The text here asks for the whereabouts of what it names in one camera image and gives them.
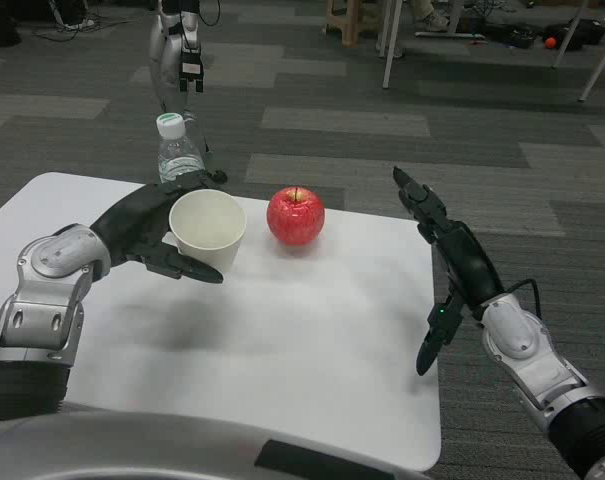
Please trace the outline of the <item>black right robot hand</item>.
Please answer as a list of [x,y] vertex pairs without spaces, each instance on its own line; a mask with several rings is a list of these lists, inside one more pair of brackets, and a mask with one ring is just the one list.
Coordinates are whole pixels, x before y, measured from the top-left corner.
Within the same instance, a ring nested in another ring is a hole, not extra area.
[[417,222],[420,235],[435,247],[448,278],[448,296],[436,302],[428,316],[429,329],[416,359],[422,376],[438,353],[453,340],[467,307],[476,314],[482,305],[505,292],[501,279],[485,250],[462,221],[447,216],[444,203],[426,184],[420,184],[399,167],[393,179],[404,208]]

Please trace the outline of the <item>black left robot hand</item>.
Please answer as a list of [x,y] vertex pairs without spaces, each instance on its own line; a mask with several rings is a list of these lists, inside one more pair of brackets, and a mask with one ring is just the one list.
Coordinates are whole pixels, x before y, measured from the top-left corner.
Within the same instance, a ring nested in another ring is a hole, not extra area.
[[177,200],[199,190],[218,191],[227,180],[224,172],[198,170],[165,183],[146,184],[106,210],[90,229],[103,241],[118,267],[129,261],[169,278],[191,278],[220,284],[223,275],[214,267],[181,255],[163,242],[169,232],[169,213]]

